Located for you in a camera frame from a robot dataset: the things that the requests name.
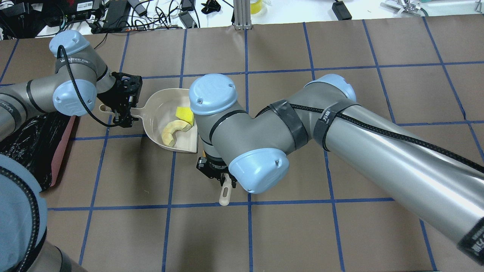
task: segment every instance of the blue tape line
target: blue tape line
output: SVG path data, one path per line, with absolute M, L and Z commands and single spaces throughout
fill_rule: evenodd
M 434 46 L 435 52 L 437 53 L 437 56 L 439 57 L 440 64 L 442 65 L 442 69 L 444 69 L 445 76 L 447 77 L 447 80 L 449 81 L 449 85 L 451 86 L 452 92 L 454 93 L 455 99 L 457 100 L 457 103 L 459 104 L 460 111 L 462 112 L 462 116 L 464 116 L 464 119 L 466 119 L 466 111 L 464 110 L 464 107 L 462 106 L 462 103 L 460 102 L 459 95 L 457 94 L 457 91 L 455 90 L 454 84 L 452 83 L 451 77 L 449 76 L 449 73 L 447 72 L 447 68 L 445 68 L 444 61 L 442 60 L 442 56 L 440 55 L 439 49 L 437 48 L 437 44 L 435 43 L 434 37 L 432 36 L 432 33 L 430 32 L 430 28 L 428 27 L 427 20 L 425 17 L 422 17 L 423 24 L 425 25 L 425 28 L 427 29 L 427 33 L 430 37 L 430 40 L 432 41 L 432 45 Z
M 338 215 L 336 213 L 336 203 L 331 203 L 331 206 L 333 210 L 334 230 L 336 231 L 336 243 L 338 245 L 339 264 L 341 267 L 341 271 L 345 272 L 345 261 L 343 259 L 343 248 L 341 246 L 341 237 L 339 234 L 339 224 L 338 224 Z
M 351 70 L 351 69 L 370 69 L 376 68 L 375 65 L 367 66 L 348 66 L 348 67 L 326 67 L 326 68 L 314 68 L 315 71 L 328 71 L 328 70 Z
M 483 64 L 484 61 L 444 62 L 444 65 Z
M 477 150 L 479 150 L 479 154 L 481 155 L 481 159 L 484 162 L 484 152 L 483 152 L 483 149 L 481 147 L 481 144 L 479 143 L 479 140 L 476 136 L 476 133 L 474 132 L 474 129 L 472 128 L 472 125 L 469 123 L 468 126 L 469 126 L 469 129 L 470 129 L 470 133 L 472 134 L 472 138 L 474 138 L 474 142 L 476 143 Z
M 249 42 L 247 29 L 244 29 L 245 51 L 245 111 L 249 112 Z M 247 193 L 247 228 L 249 239 L 249 272 L 254 272 L 254 254 L 252 246 L 252 195 Z
M 95 137 L 74 137 L 74 138 L 69 138 L 69 141 L 87 141 L 87 140 L 100 140 L 104 139 L 105 137 L 103 136 L 95 136 Z
M 128 135 L 111 135 L 108 136 L 108 139 L 116 139 L 116 138 L 136 138 L 136 137 L 148 137 L 147 134 L 128 134 Z M 70 138 L 70 141 L 87 141 L 87 140 L 100 140 L 104 139 L 103 136 L 93 136 L 93 137 L 76 137 Z
M 388 64 L 380 65 L 380 68 L 394 68 L 394 67 L 420 67 L 420 66 L 440 66 L 440 63 L 419 63 L 419 64 Z
M 386 202 L 395 201 L 391 197 L 376 197 L 376 198 L 346 198 L 346 199 L 335 199 L 336 203 L 358 203 L 358 202 Z
M 244 51 L 245 51 L 245 72 L 249 71 L 249 41 L 247 37 L 247 29 L 243 31 L 244 33 Z
M 326 164 L 326 176 L 328 177 L 328 186 L 330 190 L 330 198 L 331 201 L 334 201 L 334 191 L 333 191 L 333 182 L 331 180 L 331 171 L 330 171 L 330 160 L 328 157 L 328 152 L 324 151 L 324 163 Z
M 453 122 L 433 122 L 433 123 L 399 123 L 399 126 L 436 126 L 436 125 L 462 125 L 467 124 L 467 121 L 453 121 Z
M 143 76 L 143 80 L 145 79 L 155 79 L 155 78 L 178 78 L 180 75 L 174 75 L 174 76 Z
M 247 202 L 230 202 L 228 206 L 246 206 Z M 171 204 L 172 208 L 200 208 L 200 207 L 222 207 L 218 202 L 193 203 L 193 204 Z
M 365 20 L 362 20 L 362 23 L 364 31 L 366 33 L 366 38 L 368 39 L 368 43 L 370 44 L 371 54 L 373 55 L 373 60 L 375 61 L 378 77 L 380 78 L 381 88 L 383 89 L 383 94 L 385 95 L 385 99 L 387 101 L 390 118 L 392 119 L 392 122 L 395 123 L 395 116 L 393 115 L 392 104 L 390 103 L 390 98 L 388 97 L 387 89 L 385 87 L 385 83 L 383 82 L 383 76 L 381 75 L 380 66 L 378 65 L 377 55 L 375 54 L 375 49 L 373 48 L 373 44 L 371 43 L 370 33 L 368 32 L 368 28 L 366 27 Z
M 288 69 L 288 70 L 273 70 L 273 71 L 247 71 L 248 74 L 275 74 L 275 73 L 289 73 L 289 72 L 310 72 L 311 69 Z
M 249 43 L 247 30 L 244 30 L 244 51 L 245 51 L 245 111 L 249 112 Z
M 3 80 L 3 77 L 5 76 L 5 73 L 7 72 L 8 65 L 10 64 L 10 61 L 12 60 L 12 57 L 14 56 L 15 49 L 17 49 L 18 41 L 20 41 L 20 39 L 17 39 L 17 41 L 15 42 L 14 48 L 12 49 L 12 52 L 10 53 L 10 56 L 8 57 L 7 64 L 5 65 L 5 68 L 3 69 L 3 73 L 1 73 L 1 76 L 0 76 L 0 82 Z
M 186 34 L 187 34 L 187 29 L 185 29 L 185 34 L 183 35 L 183 51 L 181 53 L 181 68 L 180 68 L 180 86 L 179 88 L 182 88 L 183 85 L 183 69 L 185 67 L 185 51 L 186 51 Z
M 249 112 L 249 74 L 245 74 L 245 111 Z
M 129 33 L 126 34 L 126 41 L 124 42 L 124 49 L 122 52 L 121 64 L 120 64 L 120 73 L 122 72 L 122 67 L 124 66 L 124 57 L 126 57 L 126 50 L 128 49 L 128 42 L 129 42 Z
M 330 190 L 331 206 L 333 210 L 333 221 L 334 221 L 334 230 L 336 232 L 336 244 L 338 246 L 339 265 L 340 265 L 341 271 L 345 272 L 345 260 L 343 258 L 343 247 L 341 246 L 341 237 L 339 234 L 338 214 L 336 213 L 336 201 L 334 199 L 333 182 L 331 180 L 329 158 L 328 158 L 328 153 L 326 151 L 324 151 L 324 162 L 326 164 L 326 175 L 328 176 L 328 186 Z
M 331 199 L 309 199 L 309 200 L 273 200 L 273 201 L 253 201 L 252 205 L 287 205 L 287 204 L 321 204 L 333 203 Z
M 423 239 L 425 240 L 425 245 L 427 247 L 428 257 L 430 259 L 430 263 L 432 264 L 433 271 L 437 271 L 437 266 L 435 265 L 434 255 L 432 254 L 432 248 L 430 247 L 430 242 L 427 237 L 427 230 L 425 229 L 424 222 L 420 219 L 420 227 L 422 228 Z
M 111 123 L 111 116 L 109 116 L 107 123 Z M 104 161 L 104 153 L 106 152 L 106 146 L 107 146 L 107 136 L 109 135 L 109 128 L 106 128 L 106 135 L 104 138 L 104 144 L 103 144 L 103 149 L 101 151 L 101 156 L 99 158 L 99 165 L 97 167 L 97 173 L 96 173 L 96 181 L 94 182 L 94 189 L 92 191 L 92 198 L 91 198 L 91 206 L 89 209 L 89 215 L 88 215 L 88 221 L 86 223 L 86 230 L 84 231 L 84 239 L 82 240 L 82 247 L 81 247 L 81 253 L 79 255 L 79 265 L 82 265 L 82 261 L 84 259 L 84 252 L 86 250 L 86 243 L 88 240 L 88 235 L 89 235 L 89 227 L 91 226 L 91 218 L 92 218 L 92 208 L 94 207 L 94 202 L 96 200 L 96 194 L 97 194 L 97 187 L 99 185 L 99 178 L 101 176 L 101 169 L 103 167 L 103 161 Z
M 307 35 L 307 28 L 305 22 L 302 23 L 302 28 L 304 28 L 304 36 L 306 37 L 307 53 L 309 54 L 309 64 L 311 65 L 311 75 L 313 77 L 313 80 L 316 80 L 316 77 L 314 75 L 313 54 L 311 53 L 311 46 L 309 44 L 309 37 Z
M 468 62 L 445 62 L 444 65 L 462 65 L 462 64 L 484 64 L 484 61 L 468 61 Z M 416 63 L 416 64 L 391 64 L 391 65 L 379 65 L 379 68 L 397 68 L 397 67 L 419 67 L 419 66 L 439 66 L 441 63 Z M 320 67 L 313 68 L 314 71 L 328 71 L 328 70 L 352 70 L 352 69 L 371 69 L 377 68 L 376 65 L 367 66 L 343 66 L 343 67 Z M 288 69 L 288 70 L 265 70 L 265 71 L 243 71 L 243 72 L 230 72 L 219 73 L 222 75 L 242 75 L 242 74 L 270 74 L 270 73 L 290 73 L 290 72 L 309 72 L 312 69 Z M 183 77 L 197 77 L 204 76 L 206 74 L 189 74 L 183 75 Z M 143 76 L 143 79 L 155 79 L 155 78 L 177 78 L 180 75 L 171 76 Z M 0 84 L 0 86 L 8 86 L 10 84 Z
M 177 159 L 176 152 L 173 152 L 173 156 L 171 158 L 171 175 L 170 175 L 170 190 L 168 193 L 168 205 L 166 209 L 166 224 L 165 224 L 165 242 L 163 244 L 163 259 L 161 264 L 161 271 L 166 271 L 166 254 L 168 251 L 168 233 L 170 230 L 170 216 L 171 216 L 171 200 L 173 198 L 173 182 L 175 178 L 175 163 Z
M 254 250 L 252 244 L 252 195 L 247 193 L 247 225 L 249 230 L 249 272 L 254 272 Z
M 217 74 L 230 76 L 230 75 L 243 75 L 245 74 L 245 72 L 230 72 L 230 73 L 217 73 Z M 190 74 L 190 75 L 183 75 L 183 77 L 196 77 L 196 76 L 204 76 L 204 75 L 207 75 L 207 74 Z
M 274 201 L 251 201 L 250 205 L 298 205 L 298 204 L 329 204 L 329 203 L 358 203 L 358 202 L 385 202 L 395 201 L 391 197 L 376 198 L 347 198 L 347 199 L 309 199 L 309 200 L 274 200 Z M 228 206 L 248 206 L 248 201 L 230 202 Z M 172 209 L 200 208 L 200 207 L 222 207 L 218 202 L 214 203 L 192 203 L 192 204 L 171 204 Z M 94 207 L 57 207 L 48 208 L 49 211 L 105 211 L 105 210 L 139 210 L 139 209 L 166 209 L 168 205 L 139 205 L 139 206 L 94 206 Z
M 47 208 L 48 211 L 66 212 L 66 211 L 89 211 L 90 207 L 61 207 L 61 208 Z
M 116 139 L 116 138 L 138 138 L 138 137 L 148 137 L 146 134 L 129 134 L 129 135 L 112 135 L 108 136 L 108 139 Z

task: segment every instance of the black plastic bag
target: black plastic bag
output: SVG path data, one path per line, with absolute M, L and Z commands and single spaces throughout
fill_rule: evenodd
M 52 183 L 52 158 L 70 118 L 59 112 L 34 117 L 0 142 L 0 153 L 23 165 L 43 191 Z

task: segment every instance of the yellow container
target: yellow container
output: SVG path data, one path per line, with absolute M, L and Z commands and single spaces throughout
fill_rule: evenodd
M 250 0 L 250 14 L 256 14 L 262 9 L 262 0 Z

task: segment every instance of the banana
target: banana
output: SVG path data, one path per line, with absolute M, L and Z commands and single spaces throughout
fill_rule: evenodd
M 183 120 L 171 121 L 163 129 L 163 132 L 161 133 L 161 140 L 163 141 L 164 145 L 173 147 L 175 146 L 175 142 L 176 142 L 175 139 L 173 138 L 173 134 L 178 130 L 187 132 L 191 128 L 192 128 L 192 125 L 190 125 L 189 123 Z

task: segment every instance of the dustpan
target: dustpan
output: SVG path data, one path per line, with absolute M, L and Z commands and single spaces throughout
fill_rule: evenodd
M 177 88 L 160 90 L 148 98 L 144 107 L 131 108 L 131 115 L 142 119 L 143 128 L 148 137 L 164 149 L 175 152 L 197 152 L 198 130 L 196 123 L 187 132 L 177 131 L 173 134 L 173 137 L 176 139 L 173 147 L 164 145 L 161 140 L 161 132 L 165 126 L 169 122 L 178 119 L 175 116 L 177 107 L 190 106 L 188 91 L 188 89 Z M 107 112 L 106 108 L 104 104 L 99 106 L 102 112 L 112 114 L 112 112 Z

